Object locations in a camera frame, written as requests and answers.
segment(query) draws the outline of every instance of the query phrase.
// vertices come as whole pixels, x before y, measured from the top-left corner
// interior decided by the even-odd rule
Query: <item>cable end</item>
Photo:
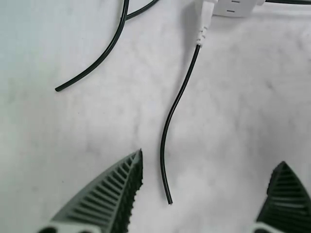
[[[203,0],[201,16],[200,16],[200,27],[198,38],[196,40],[197,45],[203,46],[204,39],[207,34],[207,30],[210,27],[214,7],[218,3],[218,0]]]

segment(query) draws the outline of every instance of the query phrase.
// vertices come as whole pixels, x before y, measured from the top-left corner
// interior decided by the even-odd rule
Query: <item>white tabletop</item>
[[[0,5],[1,232],[32,233],[139,148],[130,233],[246,232],[283,160],[311,192],[311,7],[213,19],[168,132],[168,206],[159,144],[194,52],[193,1],[161,0],[127,21],[109,57],[59,93],[108,45],[122,1]]]

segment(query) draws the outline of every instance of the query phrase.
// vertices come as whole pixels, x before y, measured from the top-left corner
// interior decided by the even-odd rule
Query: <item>black wire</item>
[[[266,2],[297,4],[297,5],[311,5],[311,1],[304,1],[304,0],[266,0]]]
[[[153,5],[155,5],[159,0],[153,0],[151,1],[149,4],[145,5],[144,7],[140,8],[137,11],[134,11],[133,13],[130,13],[129,15],[127,15],[126,20],[129,20],[131,18],[134,18],[142,13],[144,13],[145,11],[147,11],[150,7],[152,7]]]
[[[55,88],[55,91],[64,90],[65,88],[73,85],[74,83],[76,83],[80,79],[84,78],[86,75],[88,75],[90,72],[92,72],[97,66],[99,66],[103,62],[103,60],[109,55],[109,53],[112,51],[112,49],[116,45],[116,43],[117,43],[117,41],[118,41],[118,39],[119,39],[119,37],[121,35],[121,32],[122,32],[122,30],[124,28],[125,21],[126,21],[127,10],[128,10],[128,5],[129,5],[129,0],[124,0],[124,5],[123,5],[122,15],[121,15],[121,19],[120,19],[120,24],[119,24],[119,26],[117,28],[117,31],[116,31],[115,35],[112,38],[112,41],[110,42],[110,44],[108,45],[106,50],[103,52],[103,54],[93,64],[91,64],[85,71],[83,71],[82,73],[80,73],[79,75],[74,77],[73,79],[69,80],[68,82],[60,85],[57,88]]]
[[[169,189],[169,184],[167,182],[166,171],[165,171],[165,162],[164,162],[165,140],[166,140],[167,131],[169,129],[170,121],[171,121],[172,116],[174,114],[174,111],[175,111],[175,109],[177,107],[177,104],[180,101],[181,96],[183,95],[183,93],[184,93],[184,91],[186,89],[186,86],[187,86],[187,83],[189,81],[190,75],[191,75],[192,70],[194,68],[195,61],[196,61],[196,59],[198,57],[199,50],[200,50],[200,46],[197,45],[195,47],[195,52],[194,52],[194,55],[193,55],[193,58],[192,58],[189,70],[188,70],[188,72],[186,74],[184,83],[182,84],[182,86],[180,88],[180,91],[179,91],[179,93],[178,93],[178,95],[177,95],[177,97],[176,97],[176,99],[175,99],[175,101],[174,101],[174,103],[172,105],[172,108],[171,108],[171,110],[169,112],[169,115],[167,116],[167,119],[166,119],[166,122],[165,122],[165,126],[164,126],[164,130],[163,130],[163,134],[162,134],[162,139],[161,139],[160,166],[161,166],[161,174],[162,174],[164,190],[165,190],[166,198],[167,198],[167,201],[168,201],[169,205],[173,204],[173,200],[172,200],[172,197],[171,197],[171,193],[170,193],[170,189]]]

